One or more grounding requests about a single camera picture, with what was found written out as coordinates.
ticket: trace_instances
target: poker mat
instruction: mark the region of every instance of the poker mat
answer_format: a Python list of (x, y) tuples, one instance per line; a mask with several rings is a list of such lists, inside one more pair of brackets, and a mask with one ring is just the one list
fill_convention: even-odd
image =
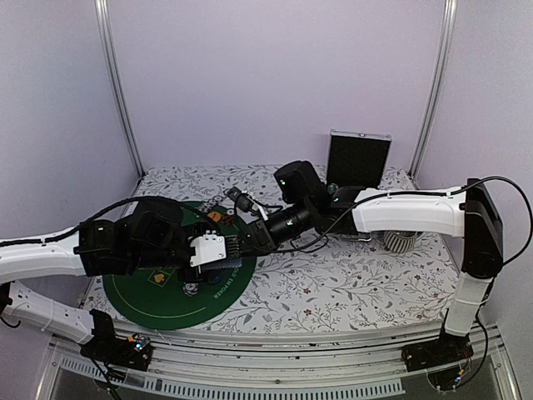
[[(201, 202), (187, 204), (198, 208)], [(182, 226), (198, 221), (194, 213), (183, 211)], [(215, 206), (211, 212), (223, 235), (237, 233), (232, 223), (234, 217), (230, 215), (232, 210)], [(106, 275), (103, 287), (116, 310), (137, 325), (152, 329), (189, 328), (229, 308), (247, 288), (256, 261), (255, 257), (228, 260), (233, 267), (219, 270), (214, 282), (200, 283), (198, 293), (192, 297), (185, 294), (183, 282), (172, 270), (143, 270), (131, 276)]]

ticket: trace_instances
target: white wall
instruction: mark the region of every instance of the white wall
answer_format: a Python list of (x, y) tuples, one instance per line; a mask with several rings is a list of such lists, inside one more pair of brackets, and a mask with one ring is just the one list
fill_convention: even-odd
[[(450, 62), (419, 186), (500, 174), (516, 180), (533, 201), (533, 2), (458, 3)], [(487, 186), (504, 220), (508, 258), (526, 240), (526, 209), (511, 187)], [(524, 399), (533, 398), (531, 255), (530, 250), (503, 270), (488, 304)]]
[[(136, 177), (92, 1), (0, 1), (0, 238), (49, 233), (126, 197)], [(74, 303), (86, 278), (30, 282)], [(0, 398), (35, 396), (49, 336), (0, 324)]]
[(330, 128), (393, 136), (408, 167), (444, 1), (116, 0), (112, 32), (148, 167), (324, 163)]

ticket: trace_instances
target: table surface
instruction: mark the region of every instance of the table surface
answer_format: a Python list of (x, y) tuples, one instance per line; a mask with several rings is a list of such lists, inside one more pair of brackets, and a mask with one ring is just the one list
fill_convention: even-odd
[[(203, 201), (235, 185), (264, 203), (280, 204), (281, 193), (273, 177), (277, 168), (154, 168), (143, 178), (136, 195)], [(316, 170), (324, 179), (325, 168)], [(403, 170), (388, 168), (381, 188), (413, 186)], [(222, 205), (232, 204), (225, 200)], [(308, 232), (299, 243), (315, 235)], [(456, 282), (456, 268), (440, 235), (425, 233), (406, 254), (388, 252), (379, 240), (355, 242), (331, 236), (323, 249), (311, 254), (259, 258), (241, 298), (222, 314), (192, 329), (326, 333), (425, 323), (443, 317)], [(99, 277), (93, 279), (83, 307), (125, 320), (107, 300)]]

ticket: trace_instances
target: metal bar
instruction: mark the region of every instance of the metal bar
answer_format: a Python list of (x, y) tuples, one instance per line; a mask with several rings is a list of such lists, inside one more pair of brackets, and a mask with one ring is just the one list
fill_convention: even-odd
[(40, 376), (34, 400), (49, 400), (59, 373), (59, 360), (62, 354), (55, 351), (55, 344), (49, 344), (43, 359), (43, 366), (36, 376)]
[(328, 333), (289, 333), (289, 334), (252, 334), (236, 332), (208, 332), (198, 329), (183, 329), (176, 331), (156, 332), (153, 329), (139, 327), (132, 322), (114, 321), (118, 333), (129, 335), (131, 333), (147, 334), (153, 338), (159, 336), (167, 342), (194, 341), (195, 343), (219, 343), (230, 346), (261, 345), (264, 348), (271, 345), (313, 345), (327, 346), (341, 342), (374, 341), (379, 338), (389, 339), (404, 335), (420, 335), (421, 338), (438, 335), (442, 321), (416, 323), (404, 327), (388, 327), (377, 330), (361, 330), (357, 332), (328, 332)]
[(446, 64), (448, 63), (448, 54), (451, 47), (451, 39), (453, 37), (454, 21), (456, 19), (456, 0), (446, 0), (444, 7), (444, 17), (442, 19), (441, 40), (439, 43), (439, 52), (435, 66), (435, 73), (433, 75), (433, 81), (431, 83), (430, 96), (426, 106), (426, 113), (421, 126), (421, 132), (416, 144), (415, 154), (411, 161), (411, 167), (409, 174), (416, 180), (418, 173), (420, 172), (424, 152), (426, 151), (427, 143), (431, 133), (431, 127), (433, 125), (433, 119), (435, 118), (436, 106), (441, 94), (441, 87), (444, 78), (444, 72), (446, 70)]
[(522, 396), (511, 366), (509, 354), (506, 351), (497, 352), (491, 356), (491, 359), (501, 398), (504, 400), (521, 400)]
[[(103, 377), (98, 370), (92, 366), (87, 359), (79, 356), (64, 355), (61, 360), (62, 368), (78, 373), (85, 377), (90, 377), (102, 381)], [(171, 397), (182, 399), (334, 399), (334, 398), (385, 398), (392, 395), (404, 394), (401, 388), (401, 380), (396, 376), (391, 376), (386, 380), (376, 382), (355, 384), (348, 382), (347, 385), (327, 387), (309, 387), (307, 384), (288, 387), (284, 376), (283, 384), (278, 380), (278, 384), (272, 383), (266, 386), (236, 387), (231, 379), (226, 379), (223, 385), (211, 385), (204, 382), (183, 382), (161, 374), (129, 372), (124, 382), (117, 382), (118, 386), (132, 388), (143, 392), (166, 394)]]
[[(489, 354), (504, 351), (504, 344), (496, 327), (491, 327), (489, 335)], [(418, 335), (415, 335), (414, 339), (420, 340)], [(451, 363), (427, 371), (407, 372), (405, 364), (400, 360), (404, 343), (395, 342), (395, 339), (391, 338), (378, 342), (380, 346), (372, 349), (362, 346), (340, 351), (332, 349), (323, 352), (316, 349), (313, 352), (299, 352), (293, 348), (290, 352), (285, 352), (280, 348), (270, 354), (253, 352), (251, 349), (243, 350), (239, 346), (222, 351), (152, 342), (154, 354), (148, 372), (130, 373), (138, 375), (139, 382), (143, 378), (158, 378), (221, 388), (278, 388), (282, 381), (284, 388), (298, 389), (375, 383), (383, 379), (406, 378), (456, 365)], [(473, 359), (479, 359), (485, 348), (485, 336), (479, 328), (472, 333), (471, 343), (475, 352)], [(61, 341), (59, 351), (69, 357), (83, 360), (74, 343)]]
[(139, 178), (144, 176), (144, 167), (142, 165), (141, 154), (137, 146), (137, 141), (133, 135), (132, 123), (127, 113), (126, 98), (122, 90), (120, 75), (118, 73), (117, 56), (113, 44), (113, 37), (111, 32), (111, 23), (109, 21), (109, 11), (107, 9), (107, 0), (95, 0), (97, 11), (98, 29), (100, 31), (100, 38), (102, 39), (102, 48), (104, 57), (106, 59), (107, 72), (111, 80), (113, 95), (117, 105), (118, 116), (126, 139), (127, 149), (132, 159), (133, 167)]

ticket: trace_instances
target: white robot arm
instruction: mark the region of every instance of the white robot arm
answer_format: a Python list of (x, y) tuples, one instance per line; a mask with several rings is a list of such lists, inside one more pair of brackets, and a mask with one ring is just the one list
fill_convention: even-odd
[[(135, 197), (133, 214), (116, 222), (98, 220), (47, 237), (0, 242), (0, 314), (19, 318), (69, 338), (85, 355), (112, 363), (117, 339), (111, 318), (68, 307), (24, 287), (19, 279), (50, 275), (97, 276), (140, 268), (174, 268), (185, 282), (202, 280), (202, 265), (221, 258), (288, 253), (282, 243), (310, 228), (319, 233), (375, 231), (434, 232), (465, 238), (465, 259), (456, 295), (435, 341), (404, 349), (409, 370), (431, 368), (472, 355), (468, 332), (491, 283), (503, 267), (501, 219), (488, 192), (476, 180), (469, 187), (435, 191), (378, 191), (342, 187), (329, 191), (308, 162), (293, 162), (275, 178), (290, 207), (248, 223), (240, 236), (223, 237), (209, 218), (182, 227), (182, 203), (162, 197)], [(253, 199), (228, 193), (236, 207), (250, 211)], [(138, 340), (131, 343), (137, 348)], [(127, 367), (146, 370), (149, 344)], [(428, 357), (427, 354), (439, 354)]]

